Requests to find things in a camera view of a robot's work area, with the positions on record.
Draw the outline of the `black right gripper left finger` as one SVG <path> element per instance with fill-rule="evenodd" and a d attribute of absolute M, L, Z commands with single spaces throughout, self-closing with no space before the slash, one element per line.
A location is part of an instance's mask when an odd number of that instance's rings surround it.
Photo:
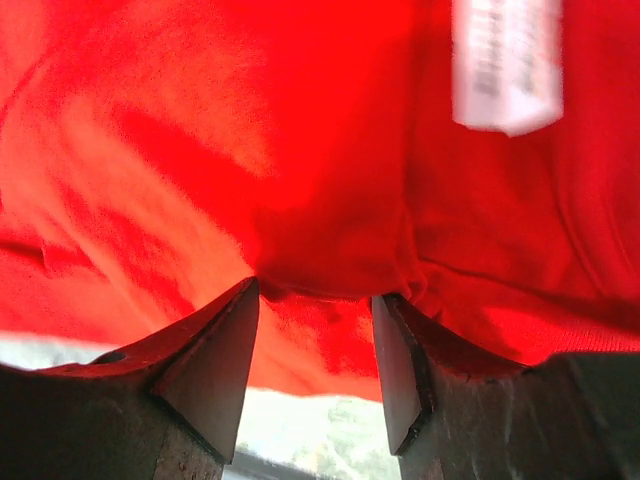
<path fill-rule="evenodd" d="M 218 479 L 234 455 L 259 317 L 248 278 L 88 364 L 1 370 L 5 479 Z"/>

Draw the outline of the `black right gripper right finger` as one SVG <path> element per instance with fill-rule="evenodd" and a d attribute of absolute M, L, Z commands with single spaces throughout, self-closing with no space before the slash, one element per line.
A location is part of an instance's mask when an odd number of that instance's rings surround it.
<path fill-rule="evenodd" d="M 371 302 L 387 436 L 405 479 L 635 479 L 639 357 L 495 355 L 403 297 Z"/>

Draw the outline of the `bright red t shirt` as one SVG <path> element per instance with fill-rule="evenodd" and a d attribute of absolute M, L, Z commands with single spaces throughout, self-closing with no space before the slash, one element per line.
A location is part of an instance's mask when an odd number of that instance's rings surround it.
<path fill-rule="evenodd" d="M 376 400 L 368 301 L 499 355 L 639 348 L 639 5 L 564 114 L 452 117 L 450 1 L 5 1 L 1 327 L 125 344 L 256 276 L 254 386 Z"/>

